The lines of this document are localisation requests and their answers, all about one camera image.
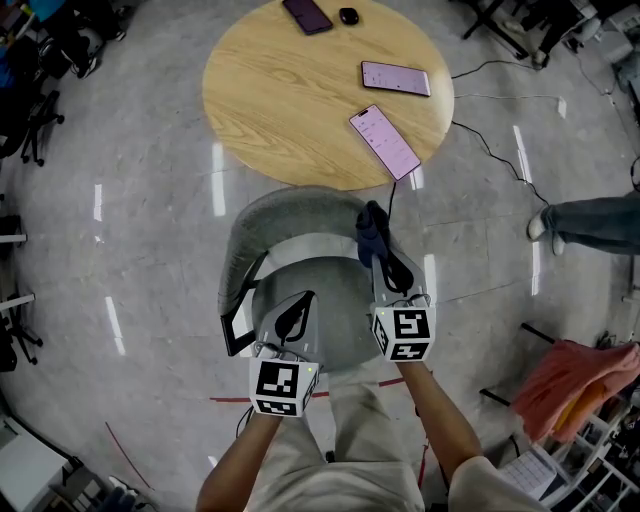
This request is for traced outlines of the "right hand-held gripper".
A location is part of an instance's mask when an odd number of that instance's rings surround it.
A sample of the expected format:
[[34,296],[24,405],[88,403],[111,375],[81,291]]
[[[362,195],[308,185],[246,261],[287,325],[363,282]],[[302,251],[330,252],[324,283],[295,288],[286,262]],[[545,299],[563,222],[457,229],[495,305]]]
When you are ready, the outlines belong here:
[[427,293],[424,272],[402,251],[390,249],[386,284],[377,255],[371,263],[371,330],[381,354],[391,362],[424,362],[435,343],[436,308],[430,298],[410,298]]

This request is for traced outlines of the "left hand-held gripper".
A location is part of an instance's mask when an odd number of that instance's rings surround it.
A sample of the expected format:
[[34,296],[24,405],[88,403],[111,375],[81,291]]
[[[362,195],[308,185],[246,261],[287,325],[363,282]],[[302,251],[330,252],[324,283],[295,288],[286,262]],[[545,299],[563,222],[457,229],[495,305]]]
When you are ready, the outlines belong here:
[[250,360],[251,404],[257,413],[302,417],[319,383],[318,298],[306,290],[287,297],[262,319]]

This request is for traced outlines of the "dark blue cloth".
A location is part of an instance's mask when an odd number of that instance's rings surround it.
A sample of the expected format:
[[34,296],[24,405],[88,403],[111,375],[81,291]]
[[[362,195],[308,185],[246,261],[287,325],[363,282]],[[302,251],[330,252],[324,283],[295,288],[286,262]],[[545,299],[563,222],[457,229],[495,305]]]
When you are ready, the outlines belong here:
[[360,262],[372,267],[373,256],[388,259],[390,246],[389,217],[377,201],[368,201],[356,220],[357,253]]

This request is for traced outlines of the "grey armchair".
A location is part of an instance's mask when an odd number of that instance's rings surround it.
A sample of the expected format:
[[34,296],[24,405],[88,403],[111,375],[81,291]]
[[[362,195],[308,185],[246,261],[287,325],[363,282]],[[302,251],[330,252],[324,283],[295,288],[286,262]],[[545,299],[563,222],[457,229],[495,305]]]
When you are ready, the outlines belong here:
[[318,298],[319,351],[327,372],[377,357],[371,331],[374,299],[371,268],[357,258],[318,256],[256,277],[269,251],[303,235],[327,234],[356,243],[356,220],[367,202],[330,187],[275,191],[248,205],[231,230],[219,290],[219,314],[229,356],[255,342],[255,331],[236,336],[233,320],[251,293],[252,322],[260,329],[266,313],[282,300],[311,290]]

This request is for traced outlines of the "person's left forearm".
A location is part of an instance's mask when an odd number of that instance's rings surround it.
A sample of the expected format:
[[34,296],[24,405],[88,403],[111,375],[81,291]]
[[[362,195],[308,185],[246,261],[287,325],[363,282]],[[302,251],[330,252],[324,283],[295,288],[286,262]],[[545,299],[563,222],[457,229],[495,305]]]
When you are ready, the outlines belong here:
[[282,417],[254,414],[205,479],[196,512],[244,512]]

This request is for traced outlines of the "black office chair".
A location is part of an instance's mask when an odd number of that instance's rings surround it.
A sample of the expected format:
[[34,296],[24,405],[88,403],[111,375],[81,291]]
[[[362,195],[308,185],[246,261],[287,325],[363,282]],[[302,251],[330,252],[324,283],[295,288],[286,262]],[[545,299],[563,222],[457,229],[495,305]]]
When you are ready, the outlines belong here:
[[33,161],[43,167],[45,161],[38,156],[39,132],[52,122],[61,125],[65,116],[56,111],[60,98],[58,90],[47,96],[19,93],[16,89],[0,89],[0,160],[21,149],[20,158],[28,163],[31,150]]

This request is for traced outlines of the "person's light beige trousers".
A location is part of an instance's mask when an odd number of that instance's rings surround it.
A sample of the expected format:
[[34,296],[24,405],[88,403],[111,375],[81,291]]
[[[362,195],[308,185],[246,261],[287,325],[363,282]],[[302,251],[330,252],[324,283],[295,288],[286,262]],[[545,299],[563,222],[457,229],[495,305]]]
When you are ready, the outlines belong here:
[[248,512],[424,512],[416,476],[359,366],[328,375],[335,460],[321,454],[308,422],[285,418],[258,473]]

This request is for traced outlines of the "pink-screen smartphone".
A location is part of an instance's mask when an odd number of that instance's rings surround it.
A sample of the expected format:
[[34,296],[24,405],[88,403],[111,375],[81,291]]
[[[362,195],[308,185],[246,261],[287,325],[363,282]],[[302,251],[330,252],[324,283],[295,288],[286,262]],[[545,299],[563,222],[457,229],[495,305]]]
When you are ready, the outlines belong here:
[[417,154],[378,106],[371,105],[353,115],[349,124],[395,181],[420,167]]
[[371,61],[361,62],[363,86],[371,89],[431,96],[429,78],[424,70]]

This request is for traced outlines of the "pink padded jacket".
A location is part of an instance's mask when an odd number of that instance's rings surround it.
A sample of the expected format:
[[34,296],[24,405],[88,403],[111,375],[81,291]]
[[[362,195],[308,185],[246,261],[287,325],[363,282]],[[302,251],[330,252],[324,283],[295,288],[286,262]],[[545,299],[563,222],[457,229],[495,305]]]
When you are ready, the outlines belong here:
[[562,410],[591,383],[606,386],[606,400],[640,376],[640,344],[598,350],[570,340],[556,341],[530,374],[511,408],[522,419],[524,433],[533,442],[556,440],[554,425]]

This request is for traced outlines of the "curved red floor tape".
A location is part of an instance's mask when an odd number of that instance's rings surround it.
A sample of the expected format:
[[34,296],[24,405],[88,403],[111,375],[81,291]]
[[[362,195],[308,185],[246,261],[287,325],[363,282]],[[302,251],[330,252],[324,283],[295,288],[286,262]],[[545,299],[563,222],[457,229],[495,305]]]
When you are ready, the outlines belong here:
[[113,430],[113,428],[111,427],[111,425],[109,424],[109,422],[105,421],[104,422],[105,428],[109,434],[109,436],[111,437],[113,443],[115,444],[115,446],[117,447],[119,453],[122,455],[122,457],[124,458],[124,460],[126,461],[126,463],[128,464],[128,466],[131,468],[131,470],[134,472],[134,474],[136,475],[136,477],[139,479],[139,481],[149,490],[155,490],[147,481],[147,479],[143,476],[143,474],[139,471],[139,469],[137,468],[137,466],[135,465],[134,461],[131,459],[131,457],[129,456],[129,454],[127,453],[127,451],[125,450],[124,446],[121,444],[121,442],[119,441],[115,431]]

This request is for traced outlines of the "round wooden table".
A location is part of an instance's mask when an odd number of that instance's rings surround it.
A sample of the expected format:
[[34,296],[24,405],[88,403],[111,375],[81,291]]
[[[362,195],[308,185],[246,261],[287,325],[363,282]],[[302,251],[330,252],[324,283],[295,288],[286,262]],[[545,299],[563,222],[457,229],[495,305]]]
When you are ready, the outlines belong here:
[[[345,191],[384,185],[390,174],[351,127],[351,117],[378,106],[427,161],[452,122],[451,74],[429,37],[395,10],[374,0],[315,2],[329,16],[352,7],[360,20],[306,35],[282,0],[245,15],[207,62],[203,100],[209,122],[227,151],[286,184]],[[424,70],[430,96],[364,87],[365,61]]]

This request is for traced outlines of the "person's light beige shirt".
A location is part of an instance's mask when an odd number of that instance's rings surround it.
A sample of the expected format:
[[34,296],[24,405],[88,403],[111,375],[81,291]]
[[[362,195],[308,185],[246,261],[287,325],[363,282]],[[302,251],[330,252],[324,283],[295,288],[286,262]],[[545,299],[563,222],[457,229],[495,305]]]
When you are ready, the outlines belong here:
[[449,512],[550,512],[539,501],[509,483],[483,456],[462,463],[453,473]]

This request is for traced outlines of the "white gridded sheet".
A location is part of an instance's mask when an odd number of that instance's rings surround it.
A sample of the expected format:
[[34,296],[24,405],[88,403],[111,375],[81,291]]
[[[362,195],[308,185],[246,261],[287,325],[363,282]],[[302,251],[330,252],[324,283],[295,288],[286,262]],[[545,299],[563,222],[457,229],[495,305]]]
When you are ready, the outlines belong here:
[[558,500],[570,481],[559,463],[539,444],[532,444],[499,471],[512,485],[547,505]]

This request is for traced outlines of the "dark purple smartphone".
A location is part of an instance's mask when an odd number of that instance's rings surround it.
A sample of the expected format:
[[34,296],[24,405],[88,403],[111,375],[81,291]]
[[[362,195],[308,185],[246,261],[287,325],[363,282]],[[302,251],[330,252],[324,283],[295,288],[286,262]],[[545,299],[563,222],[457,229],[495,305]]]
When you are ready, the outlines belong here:
[[333,28],[332,21],[314,0],[282,0],[282,5],[306,35],[314,35]]

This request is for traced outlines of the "black metal frame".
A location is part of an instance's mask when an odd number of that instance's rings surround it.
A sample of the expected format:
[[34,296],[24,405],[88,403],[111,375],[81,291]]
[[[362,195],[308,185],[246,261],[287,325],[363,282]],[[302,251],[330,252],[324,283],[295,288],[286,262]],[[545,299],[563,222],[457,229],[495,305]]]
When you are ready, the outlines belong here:
[[[526,332],[528,332],[528,333],[530,333],[530,334],[532,334],[534,336],[536,336],[537,338],[545,341],[548,344],[553,345],[556,342],[555,338],[552,338],[552,337],[548,336],[547,334],[537,330],[536,328],[534,328],[533,326],[531,326],[530,324],[528,324],[526,322],[523,322],[523,323],[520,324],[520,329],[524,330],[524,331],[526,331]],[[504,398],[496,395],[495,393],[489,391],[486,388],[480,389],[478,391],[478,393],[480,395],[482,395],[482,396],[484,396],[484,397],[486,397],[486,398],[498,403],[498,404],[501,404],[501,405],[505,406],[505,407],[510,407],[511,406],[511,402],[510,401],[505,400]]]

